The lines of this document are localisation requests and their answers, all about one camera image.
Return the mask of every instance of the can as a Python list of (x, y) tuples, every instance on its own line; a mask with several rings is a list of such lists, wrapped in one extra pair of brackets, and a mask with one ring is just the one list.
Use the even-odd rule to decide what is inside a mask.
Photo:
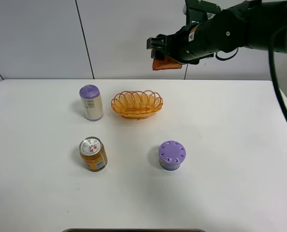
[(85, 117), (97, 121), (104, 115), (103, 103), (97, 86), (86, 85), (80, 89), (80, 97), (85, 109)]
[(104, 144), (96, 137), (84, 139), (79, 146), (80, 156), (87, 169), (98, 172), (104, 169), (108, 163)]
[(163, 142), (158, 149), (159, 164), (168, 171), (177, 170), (185, 160), (186, 151), (182, 144), (169, 140)]

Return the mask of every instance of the black cable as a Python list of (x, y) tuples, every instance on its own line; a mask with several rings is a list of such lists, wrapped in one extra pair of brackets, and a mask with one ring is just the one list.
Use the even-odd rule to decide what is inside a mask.
[(280, 28), (279, 30), (277, 30), (275, 33), (273, 33), (271, 40), (270, 40), (270, 44), (269, 44), (269, 50), (268, 50), (268, 55), (269, 55), (269, 68), (270, 68), (270, 75), (271, 75), (271, 79), (272, 79), (272, 84), (273, 84), (273, 88), (274, 88), (274, 92), (277, 96), (278, 102), (280, 104), (281, 110), (284, 114), (284, 117), (287, 121), (287, 108), (284, 104), (283, 98), (282, 98), (282, 94), (280, 92), (280, 88), (279, 88), (279, 83), (278, 83), (278, 79), (277, 79), (277, 75), (275, 72), (275, 65), (274, 65), (274, 40), (275, 37), (280, 33), (287, 30), (287, 26)]

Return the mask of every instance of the purple container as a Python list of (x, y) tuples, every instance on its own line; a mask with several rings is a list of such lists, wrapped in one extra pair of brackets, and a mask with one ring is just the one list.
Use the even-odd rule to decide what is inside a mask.
[(104, 115), (103, 103), (97, 86), (86, 85), (80, 89), (80, 97), (85, 109), (85, 116), (90, 121), (97, 121)]
[(177, 170), (185, 160), (186, 151), (182, 144), (176, 141), (166, 141), (158, 149), (159, 164), (168, 171)]

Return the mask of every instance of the orange can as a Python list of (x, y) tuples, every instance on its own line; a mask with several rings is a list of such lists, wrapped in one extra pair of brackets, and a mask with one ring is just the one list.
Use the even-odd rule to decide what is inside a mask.
[(96, 137), (84, 139), (79, 146), (80, 156), (87, 169), (98, 172), (104, 169), (108, 163), (103, 143)]

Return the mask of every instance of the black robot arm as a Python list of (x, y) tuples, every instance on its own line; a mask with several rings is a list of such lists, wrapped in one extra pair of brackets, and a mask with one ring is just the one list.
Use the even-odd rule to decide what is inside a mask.
[[(182, 64), (198, 64), (218, 51), (227, 53), (238, 47), (268, 50), (273, 33), (287, 26), (287, 1), (244, 1), (226, 10), (202, 0), (185, 2), (186, 26), (175, 34), (147, 40), (152, 58), (169, 56)], [(287, 30), (275, 38), (274, 48), (287, 53)]]

